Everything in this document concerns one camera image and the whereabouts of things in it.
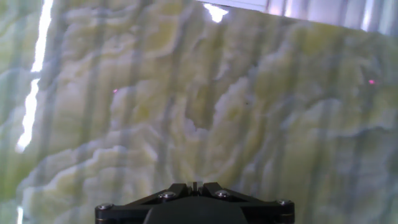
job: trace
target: screw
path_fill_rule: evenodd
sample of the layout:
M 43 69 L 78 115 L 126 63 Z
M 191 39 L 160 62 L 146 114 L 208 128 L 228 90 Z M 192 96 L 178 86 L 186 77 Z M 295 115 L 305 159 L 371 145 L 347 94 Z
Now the screw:
M 289 204 L 291 201 L 290 200 L 286 200 L 286 199 L 280 199 L 278 201 L 276 201 L 278 204 L 280 205 L 287 205 Z
M 97 208 L 99 208 L 100 210 L 107 210 L 113 207 L 112 203 L 104 203 L 101 205 L 98 205 Z
M 174 192 L 164 192 L 161 195 L 159 195 L 160 198 L 172 198 L 175 196 Z
M 218 191 L 216 191 L 216 195 L 219 198 L 226 198 L 229 196 L 229 193 L 226 190 L 218 190 Z

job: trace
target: white light strip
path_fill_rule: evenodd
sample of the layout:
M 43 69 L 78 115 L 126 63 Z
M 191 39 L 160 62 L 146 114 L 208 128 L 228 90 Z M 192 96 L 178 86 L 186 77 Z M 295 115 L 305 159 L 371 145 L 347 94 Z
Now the white light strip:
M 23 153 L 26 146 L 29 145 L 30 140 L 32 140 L 32 128 L 35 121 L 35 112 L 37 106 L 36 94 L 39 92 L 39 87 L 37 86 L 38 82 L 39 79 L 37 78 L 30 83 L 32 89 L 25 100 L 26 114 L 22 120 L 24 133 L 18 140 L 18 147 L 16 148 L 18 153 Z
M 31 72 L 40 72 L 43 69 L 47 31 L 51 23 L 52 4 L 53 0 L 46 0 L 43 5 L 39 21 L 39 38 L 37 39 L 35 46 L 35 62 L 33 63 Z M 36 94 L 39 92 L 39 86 L 37 84 L 39 80 L 39 78 L 32 80 L 30 83 L 31 91 L 25 99 L 26 114 L 22 120 L 24 133 L 20 136 L 17 143 L 16 152 L 18 153 L 23 153 L 32 140 L 32 128 L 35 121 L 37 106 Z
M 24 219 L 24 209 L 21 206 L 17 207 L 18 219 L 16 224 L 22 224 Z
M 39 22 L 39 38 L 36 42 L 35 48 L 35 62 L 31 72 L 39 72 L 43 68 L 45 43 L 47 41 L 47 31 L 51 23 L 51 8 L 53 0 L 46 0 L 43 5 L 42 15 Z
M 365 5 L 365 13 L 362 21 L 361 29 L 368 31 L 369 26 L 371 24 L 372 19 L 372 10 L 373 10 L 374 0 L 367 0 Z

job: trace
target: black metal bracket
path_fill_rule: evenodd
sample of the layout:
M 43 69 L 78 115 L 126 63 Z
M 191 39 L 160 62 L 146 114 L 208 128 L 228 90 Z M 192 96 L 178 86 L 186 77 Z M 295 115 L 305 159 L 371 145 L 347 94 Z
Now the black metal bracket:
M 146 223 L 151 216 L 150 211 L 159 206 L 168 206 L 170 202 L 190 198 L 210 198 L 211 202 L 234 205 L 240 208 L 246 219 L 244 223 L 294 223 L 294 203 L 289 200 L 263 202 L 230 189 L 222 188 L 218 183 L 205 183 L 202 187 L 194 182 L 192 186 L 186 184 L 172 184 L 148 197 L 136 200 L 127 205 L 100 205 L 95 208 L 96 224 L 132 224 Z M 181 208 L 181 212 L 190 213 Z

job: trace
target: polished stone surface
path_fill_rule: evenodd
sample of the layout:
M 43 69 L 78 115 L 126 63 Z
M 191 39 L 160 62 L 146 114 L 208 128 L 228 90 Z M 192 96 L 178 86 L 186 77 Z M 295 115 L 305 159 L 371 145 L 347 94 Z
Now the polished stone surface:
M 1 4 L 0 223 L 93 223 L 194 180 L 291 199 L 297 223 L 397 223 L 397 39 L 193 1 Z

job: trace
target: marble slab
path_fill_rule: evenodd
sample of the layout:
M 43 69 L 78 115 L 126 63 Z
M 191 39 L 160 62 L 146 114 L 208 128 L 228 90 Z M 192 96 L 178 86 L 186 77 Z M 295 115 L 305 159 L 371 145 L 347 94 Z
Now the marble slab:
M 398 223 L 396 38 L 196 1 L 0 4 L 0 223 L 93 223 L 195 180 L 297 223 Z

